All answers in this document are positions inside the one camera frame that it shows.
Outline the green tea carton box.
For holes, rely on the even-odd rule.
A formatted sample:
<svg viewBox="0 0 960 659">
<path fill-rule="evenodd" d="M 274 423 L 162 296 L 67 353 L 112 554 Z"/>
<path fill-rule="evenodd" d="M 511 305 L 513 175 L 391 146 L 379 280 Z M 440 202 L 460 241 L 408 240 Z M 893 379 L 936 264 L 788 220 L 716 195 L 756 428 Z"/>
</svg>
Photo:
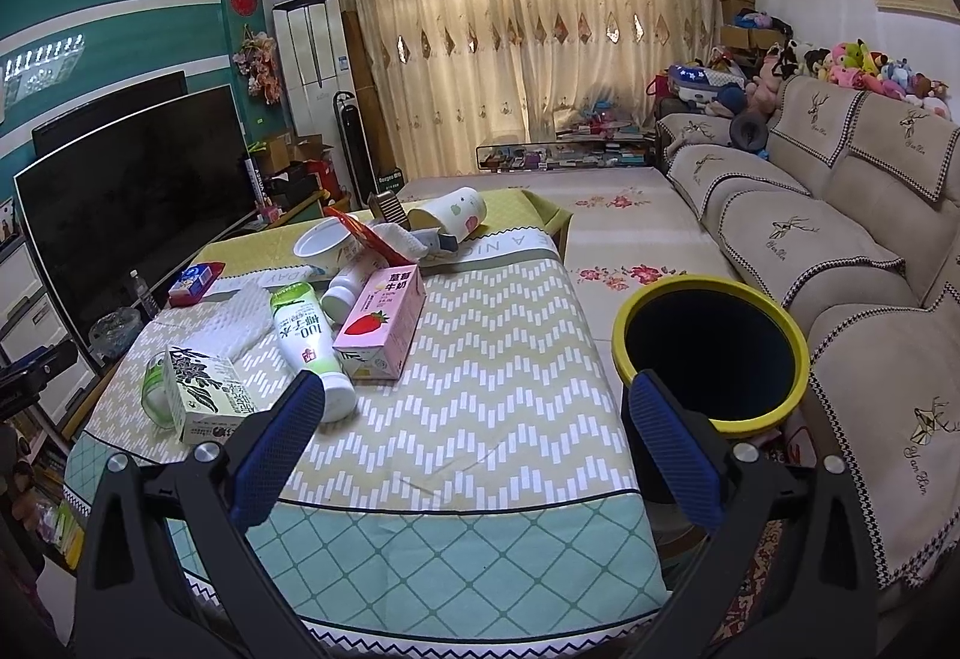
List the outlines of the green tea carton box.
<svg viewBox="0 0 960 659">
<path fill-rule="evenodd" d="M 164 389 L 179 441 L 224 443 L 259 407 L 233 363 L 187 347 L 167 347 Z"/>
</svg>

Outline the white green lotion bottle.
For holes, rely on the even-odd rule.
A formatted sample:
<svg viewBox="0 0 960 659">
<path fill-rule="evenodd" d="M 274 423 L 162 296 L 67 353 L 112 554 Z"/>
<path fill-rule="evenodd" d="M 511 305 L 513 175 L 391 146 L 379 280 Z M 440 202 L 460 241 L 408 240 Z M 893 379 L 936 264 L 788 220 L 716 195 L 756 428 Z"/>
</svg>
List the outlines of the white green lotion bottle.
<svg viewBox="0 0 960 659">
<path fill-rule="evenodd" d="M 358 397 L 334 350 L 334 334 L 314 288 L 293 283 L 270 296 L 278 347 L 295 373 L 316 375 L 324 386 L 322 423 L 342 422 L 356 411 Z"/>
</svg>

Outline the pink strawberry milk carton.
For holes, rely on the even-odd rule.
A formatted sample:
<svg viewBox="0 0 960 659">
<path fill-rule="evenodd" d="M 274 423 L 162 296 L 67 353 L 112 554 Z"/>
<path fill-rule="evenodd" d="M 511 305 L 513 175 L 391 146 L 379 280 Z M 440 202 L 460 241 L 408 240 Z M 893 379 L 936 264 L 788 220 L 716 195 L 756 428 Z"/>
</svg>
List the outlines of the pink strawberry milk carton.
<svg viewBox="0 0 960 659">
<path fill-rule="evenodd" d="M 334 340 L 343 370 L 353 381 L 395 381 L 404 371 L 425 306 L 420 267 L 374 272 Z"/>
</svg>

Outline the white supplement bottle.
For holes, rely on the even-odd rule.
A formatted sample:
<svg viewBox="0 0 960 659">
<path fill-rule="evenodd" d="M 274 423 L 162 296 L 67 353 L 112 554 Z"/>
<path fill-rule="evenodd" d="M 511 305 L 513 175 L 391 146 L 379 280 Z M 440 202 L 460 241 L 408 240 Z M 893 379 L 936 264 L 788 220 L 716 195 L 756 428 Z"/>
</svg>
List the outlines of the white supplement bottle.
<svg viewBox="0 0 960 659">
<path fill-rule="evenodd" d="M 364 249 L 332 278 L 320 297 L 320 309 L 335 326 L 342 326 L 356 305 L 371 275 L 387 266 L 386 259 L 373 249 Z"/>
</svg>

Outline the white plastic bowl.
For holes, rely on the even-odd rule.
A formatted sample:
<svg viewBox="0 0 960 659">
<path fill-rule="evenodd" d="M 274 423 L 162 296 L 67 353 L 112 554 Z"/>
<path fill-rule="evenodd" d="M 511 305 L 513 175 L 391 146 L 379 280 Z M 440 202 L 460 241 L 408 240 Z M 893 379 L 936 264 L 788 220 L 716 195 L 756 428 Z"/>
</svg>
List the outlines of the white plastic bowl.
<svg viewBox="0 0 960 659">
<path fill-rule="evenodd" d="M 361 253 L 361 244 L 342 221 L 321 218 L 296 240 L 293 254 L 313 267 L 320 277 L 331 278 Z"/>
</svg>

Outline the red snack packet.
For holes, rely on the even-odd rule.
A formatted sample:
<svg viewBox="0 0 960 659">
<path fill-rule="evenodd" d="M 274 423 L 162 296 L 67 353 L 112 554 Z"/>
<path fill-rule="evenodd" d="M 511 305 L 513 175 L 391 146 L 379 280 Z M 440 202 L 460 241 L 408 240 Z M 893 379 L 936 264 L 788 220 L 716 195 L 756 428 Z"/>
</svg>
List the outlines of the red snack packet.
<svg viewBox="0 0 960 659">
<path fill-rule="evenodd" d="M 384 257 L 387 260 L 389 266 L 407 266 L 407 264 L 412 264 L 412 260 L 408 257 L 405 257 L 403 254 L 400 254 L 398 251 L 395 251 L 392 246 L 384 241 L 381 236 L 377 236 L 373 232 L 373 228 L 368 227 L 363 221 L 359 221 L 358 218 L 352 217 L 347 212 L 340 212 L 334 207 L 324 207 L 322 209 L 327 217 L 334 217 L 343 227 L 347 228 L 350 235 L 358 239 L 359 243 L 363 244 L 364 248 L 371 249 L 379 256 Z"/>
</svg>

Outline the white paper cup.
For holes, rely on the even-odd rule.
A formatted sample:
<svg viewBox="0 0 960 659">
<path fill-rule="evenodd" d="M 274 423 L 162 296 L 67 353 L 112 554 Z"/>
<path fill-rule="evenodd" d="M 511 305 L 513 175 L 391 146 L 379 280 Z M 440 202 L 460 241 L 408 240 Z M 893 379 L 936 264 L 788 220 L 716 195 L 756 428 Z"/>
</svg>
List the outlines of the white paper cup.
<svg viewBox="0 0 960 659">
<path fill-rule="evenodd" d="M 477 232 L 487 216 L 487 203 L 477 189 L 462 186 L 434 199 L 413 204 L 407 210 L 412 230 L 438 228 L 439 233 L 455 239 L 455 243 L 466 241 Z"/>
</svg>

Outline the white foam net sleeve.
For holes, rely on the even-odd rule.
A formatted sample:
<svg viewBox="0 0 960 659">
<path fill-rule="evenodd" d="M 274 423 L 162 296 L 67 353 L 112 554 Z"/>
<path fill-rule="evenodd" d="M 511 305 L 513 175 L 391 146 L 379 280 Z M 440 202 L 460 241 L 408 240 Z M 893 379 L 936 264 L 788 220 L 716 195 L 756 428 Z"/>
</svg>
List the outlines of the white foam net sleeve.
<svg viewBox="0 0 960 659">
<path fill-rule="evenodd" d="M 267 336 L 272 324 L 270 293 L 257 285 L 245 285 L 228 301 L 215 303 L 212 316 L 195 333 L 167 334 L 161 352 L 178 347 L 236 361 Z"/>
</svg>

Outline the patterned green yellow tablecloth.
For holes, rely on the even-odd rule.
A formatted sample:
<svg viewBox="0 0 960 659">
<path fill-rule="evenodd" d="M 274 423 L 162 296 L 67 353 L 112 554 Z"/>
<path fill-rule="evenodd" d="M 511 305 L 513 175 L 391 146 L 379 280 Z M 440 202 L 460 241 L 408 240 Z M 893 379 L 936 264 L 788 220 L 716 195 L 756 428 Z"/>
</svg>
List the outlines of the patterned green yellow tablecloth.
<svg viewBox="0 0 960 659">
<path fill-rule="evenodd" d="M 574 656 L 667 600 L 568 210 L 491 191 L 430 267 L 409 356 L 314 433 L 247 539 L 338 656 Z"/>
</svg>

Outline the black flat television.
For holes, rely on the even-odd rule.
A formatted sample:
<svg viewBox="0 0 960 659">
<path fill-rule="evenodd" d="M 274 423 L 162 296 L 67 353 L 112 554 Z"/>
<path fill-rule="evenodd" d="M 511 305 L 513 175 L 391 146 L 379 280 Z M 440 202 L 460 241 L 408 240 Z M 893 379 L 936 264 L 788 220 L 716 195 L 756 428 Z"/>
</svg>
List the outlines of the black flat television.
<svg viewBox="0 0 960 659">
<path fill-rule="evenodd" d="M 98 127 L 14 177 L 32 252 L 77 336 L 135 301 L 132 272 L 156 290 L 252 217 L 247 160 L 220 85 Z"/>
</svg>

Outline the red fire extinguisher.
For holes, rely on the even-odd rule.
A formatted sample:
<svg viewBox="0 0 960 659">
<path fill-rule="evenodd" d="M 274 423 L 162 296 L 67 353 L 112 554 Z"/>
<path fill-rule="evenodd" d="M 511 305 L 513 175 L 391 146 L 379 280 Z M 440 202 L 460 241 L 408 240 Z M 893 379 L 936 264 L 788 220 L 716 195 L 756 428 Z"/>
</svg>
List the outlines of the red fire extinguisher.
<svg viewBox="0 0 960 659">
<path fill-rule="evenodd" d="M 343 189 L 338 182 L 334 164 L 327 157 L 311 158 L 306 161 L 308 171 L 317 179 L 317 186 L 324 191 L 327 199 L 332 202 L 342 199 Z"/>
</svg>

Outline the beige sectional sofa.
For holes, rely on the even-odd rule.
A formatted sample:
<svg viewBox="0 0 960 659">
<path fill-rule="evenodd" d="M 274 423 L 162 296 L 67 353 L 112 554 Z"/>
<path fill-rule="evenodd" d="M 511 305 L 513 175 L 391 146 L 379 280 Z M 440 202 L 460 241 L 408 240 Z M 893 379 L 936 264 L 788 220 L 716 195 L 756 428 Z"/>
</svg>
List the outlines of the beige sectional sofa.
<svg viewBox="0 0 960 659">
<path fill-rule="evenodd" d="M 766 131 L 752 154 L 729 119 L 665 116 L 665 174 L 807 337 L 789 456 L 838 454 L 880 586 L 921 586 L 958 549 L 957 124 L 793 77 Z"/>
</svg>

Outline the pile of plush toys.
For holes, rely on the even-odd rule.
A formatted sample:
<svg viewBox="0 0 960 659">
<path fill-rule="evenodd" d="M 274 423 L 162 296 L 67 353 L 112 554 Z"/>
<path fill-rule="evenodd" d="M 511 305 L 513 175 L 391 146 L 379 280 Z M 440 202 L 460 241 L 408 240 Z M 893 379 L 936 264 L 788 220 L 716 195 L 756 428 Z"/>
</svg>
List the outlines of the pile of plush toys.
<svg viewBox="0 0 960 659">
<path fill-rule="evenodd" d="M 793 27 L 765 12 L 742 10 L 719 35 L 727 64 L 734 54 L 752 58 L 755 74 L 743 74 L 740 90 L 745 110 L 770 118 L 784 84 L 793 77 L 809 77 L 841 88 L 864 90 L 904 101 L 940 118 L 950 119 L 949 87 L 915 71 L 907 58 L 893 59 L 872 49 L 862 38 L 842 41 L 832 48 L 800 41 Z"/>
</svg>

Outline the stacked cardboard boxes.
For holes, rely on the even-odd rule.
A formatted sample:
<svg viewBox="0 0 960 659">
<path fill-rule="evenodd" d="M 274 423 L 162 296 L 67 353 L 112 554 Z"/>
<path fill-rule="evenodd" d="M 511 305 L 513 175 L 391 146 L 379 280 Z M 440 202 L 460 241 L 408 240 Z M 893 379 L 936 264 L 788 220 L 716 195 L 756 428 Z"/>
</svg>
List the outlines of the stacked cardboard boxes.
<svg viewBox="0 0 960 659">
<path fill-rule="evenodd" d="M 721 43 L 739 51 L 766 51 L 784 43 L 784 33 L 770 14 L 758 9 L 757 0 L 719 0 Z"/>
</svg>

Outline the cream embroidered curtains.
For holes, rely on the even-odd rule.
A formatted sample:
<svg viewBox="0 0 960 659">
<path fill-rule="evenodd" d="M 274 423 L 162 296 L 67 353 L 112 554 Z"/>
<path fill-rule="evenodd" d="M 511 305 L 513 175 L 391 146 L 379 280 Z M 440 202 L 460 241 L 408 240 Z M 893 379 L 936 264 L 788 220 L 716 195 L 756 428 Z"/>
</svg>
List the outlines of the cream embroidered curtains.
<svg viewBox="0 0 960 659">
<path fill-rule="evenodd" d="M 468 175 L 498 139 L 544 140 L 715 43 L 716 0 L 342 0 L 355 14 L 400 170 Z"/>
</svg>

